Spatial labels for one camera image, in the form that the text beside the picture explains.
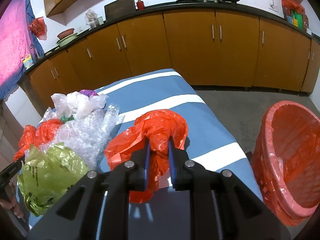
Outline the left hand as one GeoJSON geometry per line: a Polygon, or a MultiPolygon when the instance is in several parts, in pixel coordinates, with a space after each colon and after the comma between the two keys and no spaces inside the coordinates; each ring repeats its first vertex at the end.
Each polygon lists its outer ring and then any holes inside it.
{"type": "Polygon", "coordinates": [[[3,207],[6,210],[13,209],[13,213],[18,218],[23,218],[24,214],[19,206],[19,203],[16,199],[15,195],[15,186],[13,183],[9,183],[7,189],[10,191],[10,194],[8,195],[9,201],[4,200],[1,198],[1,207],[3,207]]]}

